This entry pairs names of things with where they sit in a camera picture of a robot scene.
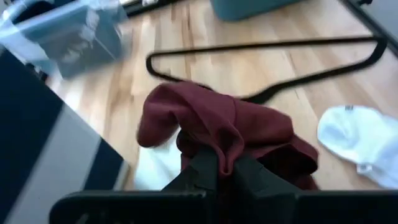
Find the black clothes hanger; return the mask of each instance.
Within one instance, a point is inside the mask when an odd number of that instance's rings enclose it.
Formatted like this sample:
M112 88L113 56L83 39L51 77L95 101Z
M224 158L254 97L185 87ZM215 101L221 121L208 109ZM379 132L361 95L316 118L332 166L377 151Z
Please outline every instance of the black clothes hanger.
M246 96L241 98L243 101L256 104L264 104L266 101L271 99L276 93L281 90L296 87L299 85L304 85L312 82L317 82L327 78L333 78L340 75L346 75L349 72L361 70L368 68L369 66L375 64L383 55L386 47L387 40L382 37L350 37L350 38L339 38L339 39L312 39L312 40L294 40L287 42L270 42L261 44L247 44L247 45L222 45L216 47L204 47L197 49L181 49L181 50L171 50L171 51L158 51L152 52L147 56L146 67L148 72L157 78L171 81L171 82L190 82L190 80L183 80L175 78L166 73L160 73L156 71L152 66L152 59L157 57L168 57L168 56L182 56L191 54L203 54L203 53L213 53L213 52L225 52L232 50L249 50L249 49L274 49L282 47L308 47L308 46L321 46L321 45L341 45L341 44L362 44L362 43L376 43L376 47L373 53L365 60L351 65L345 65L343 67L334 68L331 70L326 70L323 72L309 74L305 77L295 78L287 80L284 82L275 83L261 92L253 96ZM204 88L210 89L210 87L198 84Z

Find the red cloth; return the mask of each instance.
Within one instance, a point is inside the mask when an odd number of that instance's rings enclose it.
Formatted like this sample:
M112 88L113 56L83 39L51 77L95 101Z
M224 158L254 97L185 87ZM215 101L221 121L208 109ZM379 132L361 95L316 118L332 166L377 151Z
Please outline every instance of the red cloth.
M216 151L222 179L232 174L233 162L246 152L297 187L317 188L310 175L317 169L317 151L297 137L291 119L276 110L190 82L162 84L144 103L138 143L158 146L178 126L188 133L177 137L183 168L203 143Z

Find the white fabric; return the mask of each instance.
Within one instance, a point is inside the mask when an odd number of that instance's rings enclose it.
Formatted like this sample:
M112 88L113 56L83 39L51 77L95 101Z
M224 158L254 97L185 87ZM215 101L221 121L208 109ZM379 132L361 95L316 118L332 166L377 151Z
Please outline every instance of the white fabric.
M321 117L318 139L357 164L358 174L398 189L398 120L364 106L337 106Z
M181 152L175 143L178 132L161 146L140 147L134 189L162 190L179 175Z

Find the clear plastic container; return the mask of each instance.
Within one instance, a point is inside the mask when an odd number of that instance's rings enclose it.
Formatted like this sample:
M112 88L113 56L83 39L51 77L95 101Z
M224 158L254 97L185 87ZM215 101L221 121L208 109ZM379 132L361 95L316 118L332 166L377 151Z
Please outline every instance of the clear plastic container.
M129 55L131 33L119 28L126 20L118 0L17 1L2 14L0 44L48 75L74 77Z

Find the teal bin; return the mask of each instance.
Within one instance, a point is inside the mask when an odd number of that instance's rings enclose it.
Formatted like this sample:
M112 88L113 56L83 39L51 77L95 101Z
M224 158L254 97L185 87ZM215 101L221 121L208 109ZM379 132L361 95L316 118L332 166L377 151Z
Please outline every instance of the teal bin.
M237 21L302 0L210 0L215 14L225 21Z

